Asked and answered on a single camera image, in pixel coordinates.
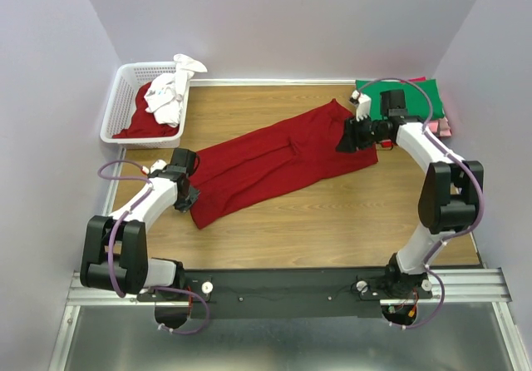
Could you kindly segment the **dark red t-shirt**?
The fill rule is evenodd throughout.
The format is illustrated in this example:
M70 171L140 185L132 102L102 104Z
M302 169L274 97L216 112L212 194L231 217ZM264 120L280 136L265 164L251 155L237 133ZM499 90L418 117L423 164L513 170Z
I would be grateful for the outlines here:
M190 213L197 228L324 179L377 164L377 151L337 151L351 113L336 100L271 126L199 151L191 176L199 199Z

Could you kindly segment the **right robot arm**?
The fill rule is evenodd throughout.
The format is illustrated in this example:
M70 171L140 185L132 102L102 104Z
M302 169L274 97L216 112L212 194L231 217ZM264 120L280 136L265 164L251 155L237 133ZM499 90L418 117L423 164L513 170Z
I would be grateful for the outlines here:
M370 117L371 98L354 91L355 113L344 122L338 152L355 153L381 141L401 147L425 173L417 205L419 224L405 246L395 253L384 275L357 282L361 294L383 292L394 298L417 288L427 289L427 271L450 240L469 234L484 210L484 168L446 147L420 116L409 114L403 90L381 94L378 120Z

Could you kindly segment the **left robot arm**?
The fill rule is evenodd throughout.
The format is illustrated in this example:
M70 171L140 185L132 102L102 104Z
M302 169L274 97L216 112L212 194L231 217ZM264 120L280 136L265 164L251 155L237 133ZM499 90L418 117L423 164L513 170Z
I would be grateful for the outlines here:
M190 178L200 165L193 151L176 148L170 161L158 160L139 169L138 176L111 176L103 165L98 176L109 181L140 181L140 191L109 215L95 215L87 223L81 258L80 281L87 288L113 291L123 298L145 289L156 290L164 299L178 299L185 287L184 266L176 260L148 256L147 233L170 207L186 213L199 199L200 191Z

